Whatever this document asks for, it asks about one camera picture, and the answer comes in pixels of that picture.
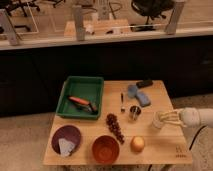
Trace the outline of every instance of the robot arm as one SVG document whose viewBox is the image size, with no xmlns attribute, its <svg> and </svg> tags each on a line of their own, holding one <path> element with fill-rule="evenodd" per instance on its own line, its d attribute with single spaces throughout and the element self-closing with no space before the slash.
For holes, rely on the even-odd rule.
<svg viewBox="0 0 213 171">
<path fill-rule="evenodd" d="M 153 125 L 162 128 L 164 124 L 173 124 L 186 127 L 206 125 L 213 127 L 213 109 L 184 108 L 168 112 L 158 111 L 153 118 Z"/>
<path fill-rule="evenodd" d="M 213 127 L 213 109 L 185 108 L 179 112 L 180 120 L 188 127 L 206 125 Z"/>
</svg>

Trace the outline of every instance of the chair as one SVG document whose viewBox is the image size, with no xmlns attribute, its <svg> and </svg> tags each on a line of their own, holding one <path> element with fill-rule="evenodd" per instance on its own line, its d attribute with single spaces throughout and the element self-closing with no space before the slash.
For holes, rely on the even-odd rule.
<svg viewBox="0 0 213 171">
<path fill-rule="evenodd" d="M 24 16 L 27 16 L 27 13 L 24 10 L 23 6 L 20 5 L 19 3 L 14 3 L 11 0 L 1 0 L 0 1 L 0 8 L 5 9 L 9 16 L 11 16 L 11 11 L 13 11 L 19 7 L 22 9 Z"/>
<path fill-rule="evenodd" d="M 20 5 L 21 8 L 23 7 L 35 7 L 37 11 L 40 11 L 40 7 L 35 4 L 35 1 L 37 0 L 30 0 L 27 2 L 22 2 L 21 0 L 16 0 L 16 2 Z"/>
<path fill-rule="evenodd" d="M 54 2 L 54 3 L 53 3 L 53 8 L 55 8 L 55 7 L 56 7 L 56 5 L 57 5 L 58 3 L 60 3 L 61 1 L 66 2 L 66 0 L 45 0 L 45 1 Z"/>
<path fill-rule="evenodd" d="M 155 18 L 162 17 L 166 18 L 162 14 L 163 11 L 170 10 L 174 7 L 174 1 L 172 0 L 132 0 L 132 9 L 142 15 L 147 16 L 145 26 L 140 27 L 138 31 L 155 30 L 152 25 L 149 24 L 149 19 L 154 20 Z"/>
<path fill-rule="evenodd" d="M 5 9 L 8 13 L 8 15 L 11 16 L 11 11 L 21 8 L 24 15 L 27 16 L 23 6 L 20 6 L 20 4 L 13 3 L 11 0 L 1 0 L 0 1 L 0 9 Z M 14 28 L 25 28 L 26 31 L 30 31 L 30 28 L 27 25 L 14 25 Z M 0 26 L 0 34 L 4 32 L 4 29 Z"/>
</svg>

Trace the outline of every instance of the wooden table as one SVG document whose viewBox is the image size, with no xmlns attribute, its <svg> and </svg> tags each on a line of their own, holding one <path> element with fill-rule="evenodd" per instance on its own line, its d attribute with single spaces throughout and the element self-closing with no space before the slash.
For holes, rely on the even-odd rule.
<svg viewBox="0 0 213 171">
<path fill-rule="evenodd" d="M 129 23 L 126 19 L 118 20 L 99 20 L 99 21 L 84 21 L 84 27 L 88 25 L 94 27 L 94 35 L 106 35 L 107 31 L 112 30 L 113 27 L 119 27 L 121 33 L 130 33 Z M 74 21 L 68 21 L 65 27 L 64 36 L 75 36 L 75 24 Z"/>
<path fill-rule="evenodd" d="M 162 129 L 152 126 L 153 114 L 156 111 L 172 110 L 172 104 L 162 81 L 154 81 L 152 86 L 141 90 L 148 95 L 151 105 L 142 108 L 142 114 L 137 121 L 129 119 L 129 108 L 137 105 L 136 99 L 129 99 L 127 86 L 135 84 L 135 81 L 105 81 L 102 98 L 102 112 L 98 120 L 63 119 L 55 115 L 50 132 L 43 163 L 45 165 L 92 165 L 98 164 L 93 156 L 91 147 L 94 140 L 101 135 L 112 135 L 105 123 L 108 113 L 114 113 L 118 117 L 121 131 L 125 136 L 125 143 L 120 145 L 120 154 L 114 164 L 190 164 L 191 153 L 188 150 L 186 140 L 180 127 L 166 125 Z M 120 93 L 124 93 L 124 105 L 126 113 L 120 112 Z M 51 148 L 51 139 L 54 132 L 67 124 L 78 127 L 82 134 L 80 148 L 71 156 L 63 158 Z M 133 136 L 143 136 L 145 148 L 135 154 L 130 149 Z"/>
</svg>

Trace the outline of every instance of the black object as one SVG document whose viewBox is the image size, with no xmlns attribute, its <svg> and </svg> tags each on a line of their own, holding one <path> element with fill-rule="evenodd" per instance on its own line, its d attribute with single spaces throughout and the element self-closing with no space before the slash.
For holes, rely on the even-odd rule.
<svg viewBox="0 0 213 171">
<path fill-rule="evenodd" d="M 12 1 L 12 0 L 1 0 L 0 1 L 0 8 L 4 8 L 9 16 L 12 16 L 11 11 L 16 10 L 17 8 L 21 8 L 23 14 L 25 17 L 27 17 L 27 13 L 24 9 L 24 7 L 36 7 L 37 11 L 40 11 L 40 8 L 38 5 L 35 4 L 36 0 L 31 0 L 28 2 L 22 2 L 21 0 L 16 0 L 16 1 Z"/>
<path fill-rule="evenodd" d="M 149 19 L 162 17 L 166 18 L 162 14 L 163 11 L 170 10 L 174 7 L 172 0 L 132 0 L 132 9 L 142 16 L 147 16 L 145 26 L 131 27 L 132 31 L 148 31 L 155 30 L 152 25 L 149 24 Z"/>
<path fill-rule="evenodd" d="M 138 81 L 136 83 L 136 86 L 138 88 L 143 88 L 143 87 L 147 87 L 147 86 L 151 86 L 153 84 L 152 80 L 142 80 L 142 81 Z"/>
<path fill-rule="evenodd" d="M 53 3 L 53 8 L 55 8 L 56 5 L 57 5 L 58 3 L 60 3 L 61 1 L 66 2 L 66 0 L 46 0 L 46 1 L 54 2 L 54 3 Z"/>
</svg>

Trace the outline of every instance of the green tray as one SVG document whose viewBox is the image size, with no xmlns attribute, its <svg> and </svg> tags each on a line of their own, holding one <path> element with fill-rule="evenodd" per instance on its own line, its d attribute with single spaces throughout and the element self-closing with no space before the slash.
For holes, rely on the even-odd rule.
<svg viewBox="0 0 213 171">
<path fill-rule="evenodd" d="M 69 76 L 61 91 L 56 113 L 61 117 L 98 119 L 101 114 L 104 79 L 102 77 Z M 77 109 L 67 96 L 86 99 L 96 105 L 97 114 Z"/>
</svg>

